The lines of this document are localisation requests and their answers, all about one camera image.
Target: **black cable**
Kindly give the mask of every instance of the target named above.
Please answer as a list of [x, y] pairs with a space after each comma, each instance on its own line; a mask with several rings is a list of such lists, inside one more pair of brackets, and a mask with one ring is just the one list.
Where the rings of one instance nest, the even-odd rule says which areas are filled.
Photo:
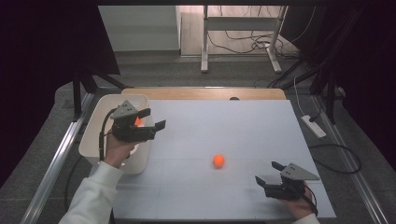
[[78, 165], [78, 163], [81, 161], [82, 156], [79, 156], [78, 160], [76, 160], [75, 164], [73, 165], [72, 171], [69, 174], [69, 177], [67, 177], [67, 181], [66, 181], [66, 187], [64, 188], [64, 209], [69, 210], [69, 201], [67, 200], [68, 198], [68, 191], [69, 191], [69, 185], [70, 185], [70, 180], [72, 179], [72, 175], [76, 170], [76, 167]]
[[340, 23], [334, 28], [334, 30], [326, 36], [326, 38], [324, 39], [324, 41], [319, 45], [316, 46], [315, 48], [306, 51], [306, 52], [302, 52], [303, 57], [305, 57], [306, 59], [308, 59], [310, 57], [310, 55], [314, 55], [316, 52], [316, 55], [314, 56], [315, 58], [320, 57], [320, 54], [322, 54], [323, 50], [326, 50], [326, 46], [328, 46], [328, 42], [330, 42], [332, 40], [332, 38], [340, 31], [340, 29], [343, 27], [343, 25], [347, 22], [347, 17], [344, 17], [343, 19], [341, 19]]
[[112, 113], [114, 113], [114, 111], [116, 111], [117, 108], [111, 109], [105, 116], [105, 119], [103, 121], [102, 124], [102, 129], [101, 132], [99, 133], [99, 161], [102, 161], [105, 158], [105, 127], [106, 127], [106, 123], [108, 118], [110, 117], [110, 115]]
[[320, 164], [321, 166], [323, 166], [323, 167], [325, 167], [325, 168], [327, 168], [327, 169], [329, 169], [329, 170], [331, 170], [333, 172], [336, 172], [338, 174], [343, 174], [343, 175], [353, 175], [353, 174], [356, 174], [357, 172], [359, 172], [361, 170], [361, 159], [349, 147], [344, 147], [342, 145], [337, 145], [337, 144], [323, 144], [323, 145], [311, 146], [311, 147], [308, 147], [308, 148], [315, 148], [315, 147], [340, 147], [340, 148], [350, 152], [355, 157], [355, 159], [356, 159], [356, 161], [358, 163], [358, 168], [356, 170], [354, 170], [354, 171], [340, 171], [340, 170], [336, 170], [336, 169], [330, 167], [329, 165], [324, 164], [321, 161], [313, 159], [314, 162]]
[[283, 53], [283, 47], [284, 47], [285, 45], [288, 45], [288, 44], [284, 44], [283, 41], [280, 40], [280, 39], [277, 39], [276, 41], [279, 41], [280, 44], [281, 44], [281, 46], [280, 46], [280, 51], [278, 51], [277, 48], [274, 48], [275, 54], [276, 54], [276, 57], [277, 57], [277, 58], [280, 58], [280, 59], [283, 59], [283, 60], [300, 59], [300, 58], [301, 58], [300, 55], [296, 56], [296, 55], [292, 55], [292, 54], [291, 54], [291, 55], [286, 55], [286, 54], [284, 54], [284, 53]]
[[229, 51], [231, 51], [231, 52], [234, 52], [234, 53], [245, 54], [245, 53], [249, 53], [249, 52], [255, 50], [255, 49], [251, 49], [251, 50], [243, 51], [243, 52], [235, 51], [235, 50], [233, 50], [233, 49], [228, 49], [228, 48], [226, 48], [226, 47], [223, 47], [223, 46], [214, 44], [213, 41], [212, 41], [212, 39], [210, 38], [209, 33], [207, 33], [207, 37], [209, 37], [210, 43], [212, 43], [212, 45], [214, 45], [215, 47], [218, 47], [218, 48], [221, 48], [221, 49], [227, 49], [227, 50], [229, 50]]
[[111, 134], [111, 133], [105, 133], [105, 134], [103, 135], [103, 137], [108, 136], [109, 134]]
[[271, 35], [251, 35], [251, 36], [245, 36], [245, 37], [231, 37], [228, 35], [228, 32], [225, 31], [225, 34], [227, 35], [228, 38], [233, 39], [233, 40], [242, 40], [242, 39], [250, 39], [252, 37], [260, 37], [260, 38], [265, 38], [265, 37], [271, 37]]
[[244, 17], [248, 14], [248, 11], [250, 10], [251, 11], [251, 6], [247, 6], [247, 12], [244, 14]]
[[218, 6], [218, 12], [220, 13], [220, 16], [222, 16], [222, 8], [221, 8], [221, 6]]
[[[278, 81], [281, 81], [283, 78], [285, 78], [287, 75], [289, 75], [289, 74], [290, 74], [292, 71], [294, 71], [302, 62], [303, 62], [303, 59], [299, 59], [297, 62], [295, 62], [288, 70], [286, 70], [286, 71], [282, 74], [281, 77], [279, 77], [279, 78], [277, 78], [277, 79], [271, 81], [271, 82], [267, 85], [267, 89], [268, 89], [268, 88], [273, 88], [273, 87], [275, 86], [275, 84], [276, 84]], [[256, 81], [254, 81], [254, 83], [253, 83], [254, 88], [256, 88], [256, 83], [257, 83], [258, 81], [261, 81], [261, 80], [265, 80], [265, 79], [258, 79], [258, 80], [256, 80]]]
[[317, 209], [317, 207], [314, 205], [314, 203], [312, 203], [312, 201], [311, 201], [308, 197], [306, 197], [304, 194], [300, 193], [300, 196], [303, 198], [303, 200], [304, 200], [306, 203], [309, 204], [309, 206], [310, 206], [311, 209], [312, 209], [312, 212], [315, 213], [315, 216], [318, 216], [318, 209]]
[[312, 189], [309, 188], [307, 185], [305, 185], [305, 187], [306, 187], [309, 191], [311, 191], [312, 197], [314, 197], [314, 200], [315, 200], [315, 206], [317, 206], [317, 205], [318, 205], [318, 201], [317, 201], [317, 196], [315, 196], [314, 191], [312, 191]]
[[268, 48], [268, 47], [266, 47], [265, 46], [265, 44], [269, 44], [270, 42], [269, 41], [254, 41], [252, 44], [251, 44], [251, 48], [252, 49], [266, 49], [266, 48]]
[[[99, 161], [102, 161], [105, 159], [105, 151], [104, 151], [105, 136], [107, 135], [107, 134], [105, 134], [106, 123], [107, 123], [107, 120], [110, 117], [110, 115], [112, 113], [114, 113], [114, 111], [116, 111], [116, 110], [117, 110], [117, 108], [114, 108], [114, 109], [111, 109], [110, 111], [108, 111], [108, 113], [105, 116], [105, 119], [103, 120], [102, 130], [99, 133]], [[109, 223], [116, 224], [116, 219], [114, 218], [113, 208], [111, 208]]]
[[315, 121], [315, 119], [317, 119], [319, 116], [320, 116], [320, 113], [321, 113], [321, 108], [322, 108], [322, 105], [323, 105], [323, 102], [320, 104], [320, 107], [319, 107], [319, 112], [318, 112], [318, 114], [316, 115], [316, 116], [314, 116], [314, 117], [311, 117], [310, 119], [309, 119], [309, 121], [310, 122], [314, 122]]
[[262, 11], [262, 6], [259, 7], [259, 13], [257, 13], [257, 17], [260, 16], [260, 12]]

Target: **white surface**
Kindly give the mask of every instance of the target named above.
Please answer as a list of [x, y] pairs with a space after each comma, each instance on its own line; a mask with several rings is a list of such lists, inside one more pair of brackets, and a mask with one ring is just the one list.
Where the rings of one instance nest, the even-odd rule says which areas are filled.
[[179, 50], [179, 6], [100, 6], [114, 51]]
[[[255, 175], [279, 184], [271, 161], [294, 162], [318, 175], [289, 101], [149, 101], [166, 128], [152, 141], [145, 171], [125, 175], [114, 205], [118, 218], [255, 220], [290, 218], [265, 197]], [[212, 164], [223, 154], [225, 164]], [[321, 181], [308, 181], [319, 217], [335, 217]]]
[[311, 122], [309, 121], [311, 117], [309, 115], [305, 115], [301, 117], [303, 120], [304, 124], [311, 130], [311, 132], [317, 137], [317, 138], [323, 138], [326, 136], [326, 133], [323, 132], [323, 130], [317, 125], [315, 121]]

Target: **orange ball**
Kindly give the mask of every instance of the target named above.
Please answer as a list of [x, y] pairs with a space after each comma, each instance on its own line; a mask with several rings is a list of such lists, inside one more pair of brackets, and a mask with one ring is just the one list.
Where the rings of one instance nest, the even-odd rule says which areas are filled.
[[134, 125], [138, 126], [140, 124], [140, 119], [136, 117], [136, 120], [134, 121]]
[[216, 167], [220, 168], [221, 166], [224, 165], [224, 162], [225, 162], [224, 157], [222, 155], [220, 155], [220, 154], [216, 155], [213, 158], [213, 164], [215, 164]]

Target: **white sleeve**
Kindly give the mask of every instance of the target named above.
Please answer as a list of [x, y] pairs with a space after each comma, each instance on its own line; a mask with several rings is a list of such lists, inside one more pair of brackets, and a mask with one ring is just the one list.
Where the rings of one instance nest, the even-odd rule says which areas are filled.
[[309, 216], [298, 219], [297, 221], [293, 222], [293, 224], [319, 224], [319, 221], [315, 214], [311, 214]]
[[107, 224], [122, 174], [123, 171], [102, 161], [92, 176], [82, 180], [60, 223]]

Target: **wrist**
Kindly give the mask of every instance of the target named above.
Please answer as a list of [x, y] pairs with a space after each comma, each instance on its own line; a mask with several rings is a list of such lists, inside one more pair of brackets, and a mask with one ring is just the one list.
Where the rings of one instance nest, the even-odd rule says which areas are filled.
[[110, 165], [114, 168], [120, 169], [121, 165], [122, 165], [122, 161], [114, 159], [110, 156], [106, 156], [105, 159], [103, 160], [105, 163], [107, 163], [107, 165]]
[[293, 214], [294, 218], [296, 218], [297, 220], [303, 218], [303, 217], [307, 217], [309, 215], [313, 214], [312, 211], [301, 211], [298, 213]]

